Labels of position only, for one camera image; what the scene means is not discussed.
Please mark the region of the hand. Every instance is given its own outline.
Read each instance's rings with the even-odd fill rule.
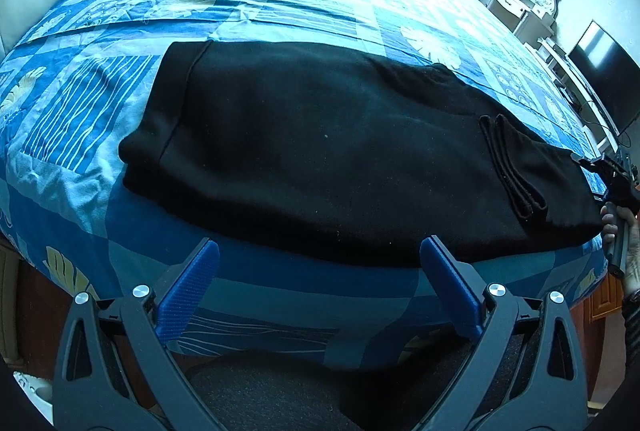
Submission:
[[[640,289],[640,229],[638,227],[638,219],[634,214],[626,207],[616,207],[618,210],[618,216],[625,220],[628,224],[628,247],[626,251],[626,273],[622,280],[622,287],[625,291],[625,296],[628,296]],[[615,218],[607,210],[607,206],[604,205],[600,210],[602,215],[602,242],[603,245],[611,245],[618,233],[617,226],[614,225]]]

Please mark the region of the metal screw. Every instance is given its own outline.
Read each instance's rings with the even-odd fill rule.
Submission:
[[[507,293],[507,289],[499,283],[489,285],[489,293],[492,296],[502,297]]]
[[[147,285],[138,285],[133,289],[133,297],[146,297],[150,291]]]
[[[87,292],[80,292],[76,295],[76,303],[84,305],[89,300],[89,294]]]
[[[549,294],[549,297],[554,303],[561,305],[564,303],[564,296],[560,292],[556,292],[555,290]]]

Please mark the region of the bed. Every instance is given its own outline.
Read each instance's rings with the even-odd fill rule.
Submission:
[[[0,229],[67,292],[100,299],[152,284],[212,237],[220,270],[170,344],[180,353],[260,348],[376,369],[402,361],[447,317],[421,270],[347,267],[209,234],[125,189],[118,144],[137,127],[171,42],[322,42],[440,62],[548,143],[595,156],[542,67],[476,0],[59,0],[43,14],[14,39],[0,17]],[[570,303],[606,274],[599,237],[475,267],[516,295],[554,289]]]

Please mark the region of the black pants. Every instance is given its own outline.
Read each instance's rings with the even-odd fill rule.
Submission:
[[[570,152],[446,67],[315,43],[174,43],[124,185],[216,233],[355,265],[581,245],[601,221]]]

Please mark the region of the striped pattern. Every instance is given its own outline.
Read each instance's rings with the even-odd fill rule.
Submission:
[[[0,73],[0,88],[9,82],[11,72]]]
[[[224,355],[229,351],[266,348],[302,355],[321,363],[327,343],[337,332],[337,329],[292,329],[199,310],[191,318],[178,345],[184,352],[193,355]]]
[[[82,61],[47,104],[22,151],[76,173],[86,171],[122,104],[156,59],[122,56]]]

